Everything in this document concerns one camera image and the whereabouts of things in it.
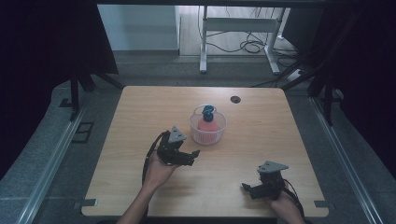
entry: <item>white metal stand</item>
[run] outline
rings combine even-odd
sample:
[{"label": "white metal stand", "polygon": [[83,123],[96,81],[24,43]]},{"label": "white metal stand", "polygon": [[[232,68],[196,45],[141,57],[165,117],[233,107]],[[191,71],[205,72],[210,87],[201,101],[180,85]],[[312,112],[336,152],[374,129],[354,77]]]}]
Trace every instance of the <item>white metal stand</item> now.
[{"label": "white metal stand", "polygon": [[271,65],[271,69],[275,75],[279,74],[276,60],[273,55],[273,48],[282,23],[285,8],[283,7],[279,16],[276,19],[241,19],[241,18],[208,18],[207,6],[205,6],[203,26],[202,26],[202,45],[201,45],[201,60],[200,72],[206,73],[206,32],[207,31],[234,31],[234,32],[254,32],[254,33],[272,33],[270,41],[265,46],[265,54]]}]

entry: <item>white wall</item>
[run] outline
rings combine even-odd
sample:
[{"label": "white wall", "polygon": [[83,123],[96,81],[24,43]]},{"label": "white wall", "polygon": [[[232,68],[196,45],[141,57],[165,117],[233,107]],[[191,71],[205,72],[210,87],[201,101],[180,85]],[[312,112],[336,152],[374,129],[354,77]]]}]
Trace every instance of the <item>white wall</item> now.
[{"label": "white wall", "polygon": [[98,8],[113,50],[179,49],[178,6]]}]

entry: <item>wooden table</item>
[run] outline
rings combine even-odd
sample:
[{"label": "wooden table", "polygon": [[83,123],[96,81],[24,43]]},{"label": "wooden table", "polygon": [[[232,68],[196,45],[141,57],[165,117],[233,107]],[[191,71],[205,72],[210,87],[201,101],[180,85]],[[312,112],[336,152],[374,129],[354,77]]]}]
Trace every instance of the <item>wooden table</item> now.
[{"label": "wooden table", "polygon": [[[231,102],[239,96],[241,102]],[[196,106],[214,105],[227,119],[221,140],[201,146],[191,138],[189,117]],[[180,151],[201,149],[193,166],[178,168],[149,204],[151,217],[273,217],[262,200],[251,200],[241,183],[261,183],[265,161],[287,164],[282,171],[296,188],[308,217],[325,217],[324,201],[311,162],[281,89],[136,87],[123,90],[86,199],[86,216],[121,216],[141,187],[142,168],[156,137],[177,126],[187,140]]]}]

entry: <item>human hand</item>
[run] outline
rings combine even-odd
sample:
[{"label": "human hand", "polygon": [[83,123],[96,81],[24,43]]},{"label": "human hand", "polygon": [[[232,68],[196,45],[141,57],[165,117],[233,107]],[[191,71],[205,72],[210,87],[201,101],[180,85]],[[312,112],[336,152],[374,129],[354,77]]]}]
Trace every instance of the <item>human hand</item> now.
[{"label": "human hand", "polygon": [[158,157],[157,151],[154,150],[148,162],[144,188],[158,189],[171,177],[172,173],[179,165],[168,165]]},{"label": "human hand", "polygon": [[289,224],[304,224],[299,209],[295,201],[285,191],[280,191],[280,195],[276,200],[270,198],[263,199],[275,214]]}]

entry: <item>clear plastic basket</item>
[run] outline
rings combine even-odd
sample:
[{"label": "clear plastic basket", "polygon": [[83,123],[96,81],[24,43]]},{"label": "clear plastic basket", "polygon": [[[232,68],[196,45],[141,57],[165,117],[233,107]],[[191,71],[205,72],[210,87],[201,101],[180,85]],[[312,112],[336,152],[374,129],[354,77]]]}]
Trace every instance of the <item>clear plastic basket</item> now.
[{"label": "clear plastic basket", "polygon": [[224,117],[223,114],[221,114],[220,112],[217,111],[217,109],[214,107],[213,110],[213,121],[212,122],[216,122],[219,130],[216,132],[204,132],[201,130],[198,130],[198,121],[202,118],[202,113],[197,113],[197,109],[201,108],[201,111],[203,110],[203,107],[206,106],[208,104],[205,105],[198,105],[191,117],[190,117],[190,127],[191,127],[191,135],[192,135],[192,139],[194,139],[195,142],[201,144],[201,145],[212,145],[217,143],[221,137],[222,134],[224,132],[225,126],[227,125],[227,120]]}]

